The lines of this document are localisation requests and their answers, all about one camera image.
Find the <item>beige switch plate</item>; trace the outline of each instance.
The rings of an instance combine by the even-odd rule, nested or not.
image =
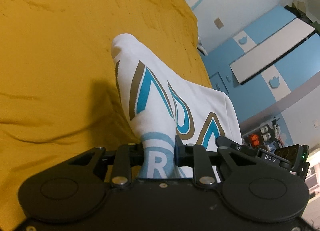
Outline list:
[[[224,24],[221,22],[220,18],[217,18],[213,22],[217,26],[218,29],[221,29],[224,26]]]

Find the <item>mustard yellow fabric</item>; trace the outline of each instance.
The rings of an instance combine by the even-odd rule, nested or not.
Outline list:
[[[92,147],[138,142],[119,102],[112,39],[130,33],[210,87],[184,0],[0,0],[0,228],[24,220],[31,175]]]

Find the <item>screw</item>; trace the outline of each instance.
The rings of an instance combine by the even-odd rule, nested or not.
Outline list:
[[[34,226],[27,226],[26,231],[37,231]]]
[[[124,185],[128,182],[128,179],[123,176],[117,176],[112,178],[111,182],[116,185]]]
[[[159,187],[160,188],[166,188],[168,186],[168,184],[166,184],[166,183],[160,183],[159,184]]]
[[[214,178],[209,176],[201,177],[199,181],[205,185],[212,185],[215,182]]]

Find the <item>wall outlet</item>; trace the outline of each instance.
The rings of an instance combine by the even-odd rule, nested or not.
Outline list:
[[[314,121],[313,125],[315,126],[315,128],[318,128],[319,127],[319,121],[318,120]]]

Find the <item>white garment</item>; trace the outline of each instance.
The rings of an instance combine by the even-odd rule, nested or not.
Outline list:
[[[225,93],[182,79],[130,34],[113,40],[111,55],[124,114],[144,147],[140,177],[192,177],[191,168],[174,165],[176,133],[183,144],[208,151],[217,151],[214,141],[220,135],[242,143]]]

